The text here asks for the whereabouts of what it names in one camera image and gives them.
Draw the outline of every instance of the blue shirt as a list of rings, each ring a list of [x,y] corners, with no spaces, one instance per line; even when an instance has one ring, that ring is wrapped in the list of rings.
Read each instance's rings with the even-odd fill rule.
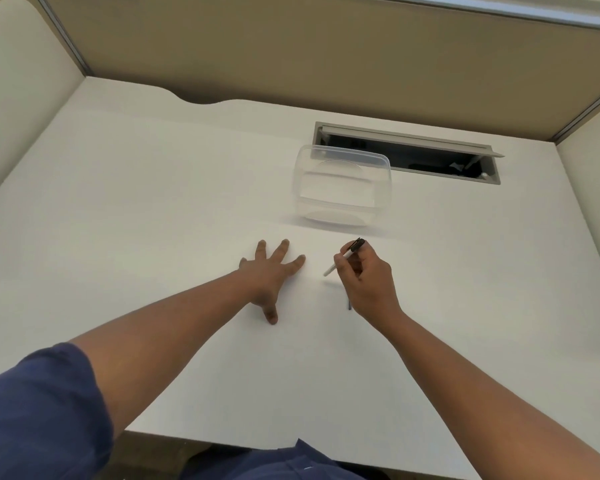
[[[113,427],[87,356],[72,344],[37,351],[0,374],[0,479],[91,479],[109,460]],[[252,451],[183,480],[360,477],[298,441]]]

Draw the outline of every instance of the pen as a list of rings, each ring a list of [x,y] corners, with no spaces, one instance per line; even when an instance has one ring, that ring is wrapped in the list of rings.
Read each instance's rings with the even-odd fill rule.
[[[344,259],[349,259],[349,257],[351,257],[351,255],[353,253],[355,253],[357,250],[359,250],[362,247],[362,244],[364,244],[366,241],[364,239],[362,239],[361,237],[357,238],[355,241],[353,241],[352,245],[349,246],[349,249],[346,250],[346,252],[343,254]],[[322,275],[323,276],[328,276],[331,274],[331,272],[336,269],[336,265],[335,263],[331,265],[330,268],[327,269],[327,271],[325,271]]]

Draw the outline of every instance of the floor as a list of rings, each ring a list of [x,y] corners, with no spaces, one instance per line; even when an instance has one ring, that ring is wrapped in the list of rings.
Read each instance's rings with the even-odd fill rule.
[[[111,460],[96,480],[175,480],[187,460],[209,448],[202,443],[125,431]],[[444,480],[398,470],[385,470],[391,480]]]

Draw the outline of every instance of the blue sleeve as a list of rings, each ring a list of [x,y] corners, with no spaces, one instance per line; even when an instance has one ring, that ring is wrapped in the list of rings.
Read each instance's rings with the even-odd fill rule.
[[[39,350],[0,375],[0,479],[90,479],[113,427],[87,356]]]

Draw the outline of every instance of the plastic container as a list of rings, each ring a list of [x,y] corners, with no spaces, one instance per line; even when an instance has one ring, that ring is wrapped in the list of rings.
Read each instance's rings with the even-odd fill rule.
[[[391,204],[391,191],[384,155],[311,144],[300,148],[293,192],[302,217],[366,226]]]

